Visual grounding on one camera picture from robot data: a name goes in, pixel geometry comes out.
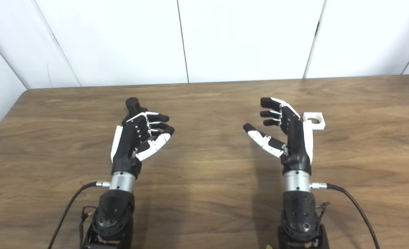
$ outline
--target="black cable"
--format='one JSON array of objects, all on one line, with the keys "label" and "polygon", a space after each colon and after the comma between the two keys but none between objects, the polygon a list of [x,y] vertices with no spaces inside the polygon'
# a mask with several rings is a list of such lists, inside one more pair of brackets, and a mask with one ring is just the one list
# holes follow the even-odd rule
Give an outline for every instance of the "black cable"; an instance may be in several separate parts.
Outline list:
[{"label": "black cable", "polygon": [[79,239],[80,239],[80,245],[79,245],[80,249],[83,249],[83,237],[84,237],[83,223],[84,223],[85,220],[87,220],[89,218],[89,213],[84,212],[84,210],[86,208],[97,209],[96,206],[87,205],[87,206],[84,206],[83,209],[81,210],[81,221],[80,221],[80,224],[78,225],[78,236],[79,236]]},{"label": "black cable", "polygon": [[52,235],[51,241],[49,242],[48,249],[52,248],[52,245],[54,244],[54,240],[57,237],[58,231],[60,230],[60,227],[62,227],[62,223],[65,220],[67,212],[69,211],[69,208],[71,207],[71,205],[74,202],[75,198],[77,198],[77,196],[81,193],[81,191],[83,191],[83,190],[85,190],[85,189],[87,189],[89,187],[92,187],[92,186],[97,186],[97,182],[92,182],[92,183],[85,184],[85,185],[81,186],[81,188],[78,189],[77,192],[75,192],[74,196],[72,197],[72,199],[67,204],[67,206],[65,208],[65,211],[63,211],[62,217],[58,221],[57,228],[55,229],[54,234]]},{"label": "black cable", "polygon": [[355,207],[360,212],[361,217],[363,217],[363,220],[366,223],[367,228],[369,228],[369,232],[371,232],[371,236],[372,236],[372,240],[374,241],[375,248],[380,249],[380,245],[378,244],[377,236],[375,235],[375,232],[372,229],[371,223],[369,222],[366,215],[364,214],[363,209],[361,209],[360,205],[358,205],[358,202],[344,188],[342,188],[340,186],[333,185],[333,184],[329,184],[329,183],[327,183],[327,186],[328,186],[327,187],[328,189],[333,189],[333,190],[336,190],[336,191],[340,191],[340,192],[344,193],[347,197],[349,197],[349,199],[352,201],[352,203],[355,205]]}]

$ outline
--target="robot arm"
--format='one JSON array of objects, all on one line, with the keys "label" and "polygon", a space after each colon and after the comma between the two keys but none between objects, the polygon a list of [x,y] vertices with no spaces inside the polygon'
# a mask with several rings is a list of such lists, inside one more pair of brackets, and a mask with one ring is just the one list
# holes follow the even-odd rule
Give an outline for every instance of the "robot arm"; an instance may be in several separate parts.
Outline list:
[{"label": "robot arm", "polygon": [[168,116],[148,112],[140,107],[137,98],[127,99],[126,106],[129,114],[122,121],[122,126],[117,126],[112,143],[111,184],[100,197],[92,216],[92,224],[83,243],[85,249],[130,248],[134,184],[142,161],[158,152],[174,133],[174,128],[166,124]]},{"label": "robot arm", "polygon": [[[324,227],[315,211],[315,197],[311,185],[313,155],[313,129],[323,129],[321,113],[305,113],[303,118],[285,101],[276,98],[261,98],[263,108],[272,110],[260,112],[265,126],[279,126],[287,135],[287,144],[256,130],[246,123],[243,128],[265,151],[281,159],[284,176],[283,211],[279,227],[280,248],[298,246],[328,248]],[[308,118],[317,118],[321,126],[314,126]]]}]

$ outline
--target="wooden table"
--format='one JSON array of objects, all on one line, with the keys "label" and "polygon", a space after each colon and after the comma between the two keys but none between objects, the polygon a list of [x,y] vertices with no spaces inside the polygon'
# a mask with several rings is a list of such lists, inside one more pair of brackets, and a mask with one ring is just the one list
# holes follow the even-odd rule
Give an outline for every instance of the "wooden table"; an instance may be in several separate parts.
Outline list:
[{"label": "wooden table", "polygon": [[[263,96],[323,112],[312,181],[352,193],[382,248],[409,249],[409,75],[29,90],[0,124],[0,248],[46,248],[73,193],[110,180],[112,138],[131,96],[176,129],[143,162],[133,249],[277,248],[282,166],[242,129],[250,122],[285,140],[261,125]],[[104,191],[80,195],[54,248],[77,248],[81,207]],[[331,248],[373,248],[347,197],[314,194],[331,202],[323,217]]]}]

